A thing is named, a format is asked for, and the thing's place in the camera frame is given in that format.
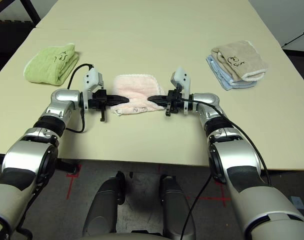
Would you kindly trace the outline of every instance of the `beige towel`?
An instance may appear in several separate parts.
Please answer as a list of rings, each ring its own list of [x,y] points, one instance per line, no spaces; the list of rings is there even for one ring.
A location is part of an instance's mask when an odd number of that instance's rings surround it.
[[[262,79],[268,65],[249,41],[236,41],[211,50],[215,61],[234,81]]]

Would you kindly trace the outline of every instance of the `stacked towels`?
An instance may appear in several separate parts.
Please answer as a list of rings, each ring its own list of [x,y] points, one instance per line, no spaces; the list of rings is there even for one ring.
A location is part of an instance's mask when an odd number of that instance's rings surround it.
[[[249,41],[218,46],[211,53],[206,61],[225,90],[253,87],[268,70]]]

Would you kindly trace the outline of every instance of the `green towel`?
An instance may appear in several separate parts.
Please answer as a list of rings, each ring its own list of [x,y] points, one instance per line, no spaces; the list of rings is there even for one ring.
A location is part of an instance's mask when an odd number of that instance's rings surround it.
[[[50,46],[41,50],[24,68],[24,78],[32,83],[62,85],[77,64],[75,45]]]

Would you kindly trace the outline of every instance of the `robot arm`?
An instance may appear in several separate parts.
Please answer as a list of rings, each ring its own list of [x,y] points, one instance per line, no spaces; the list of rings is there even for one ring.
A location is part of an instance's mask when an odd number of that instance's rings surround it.
[[[102,75],[94,68],[86,76],[83,92],[69,89],[53,92],[50,105],[38,121],[6,153],[0,176],[0,239],[8,239],[23,223],[31,200],[38,196],[53,175],[59,139],[72,111],[83,111],[85,107],[86,110],[101,110],[104,118],[106,106],[129,101],[123,96],[107,95]],[[92,92],[97,86],[100,89]]]
[[[166,107],[167,116],[187,109],[199,114],[207,137],[212,176],[226,184],[244,238],[304,240],[304,216],[279,190],[261,179],[260,160],[254,148],[229,121],[211,106],[200,103],[214,106],[225,116],[218,96],[185,92],[189,102],[184,101],[180,92],[187,80],[190,84],[190,78],[180,67],[172,76],[175,90],[169,90],[167,96],[156,95],[148,99]]]

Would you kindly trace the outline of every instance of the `red tape mark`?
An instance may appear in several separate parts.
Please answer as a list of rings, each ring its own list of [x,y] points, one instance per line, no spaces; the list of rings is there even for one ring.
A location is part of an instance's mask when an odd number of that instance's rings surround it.
[[[226,208],[226,207],[227,207],[227,205],[226,205],[226,198],[224,197],[224,189],[223,189],[223,184],[222,184],[222,183],[220,183],[220,182],[217,182],[217,181],[215,181],[215,184],[220,186],[223,207],[225,207],[225,208]]]
[[[71,178],[70,185],[68,186],[68,190],[67,190],[66,200],[68,200],[69,197],[70,197],[73,181],[74,181],[74,179],[77,179],[79,177],[80,171],[81,171],[81,167],[82,167],[82,165],[79,164],[78,165],[78,172],[77,172],[77,174],[69,174],[69,173],[66,174],[67,178]]]
[[[223,206],[226,208],[227,207],[226,202],[227,201],[231,201],[231,198],[224,196],[224,188],[223,188],[223,184],[222,183],[215,181],[215,184],[220,186],[221,197],[216,197],[216,196],[200,196],[198,199],[199,200],[221,201],[223,203]]]

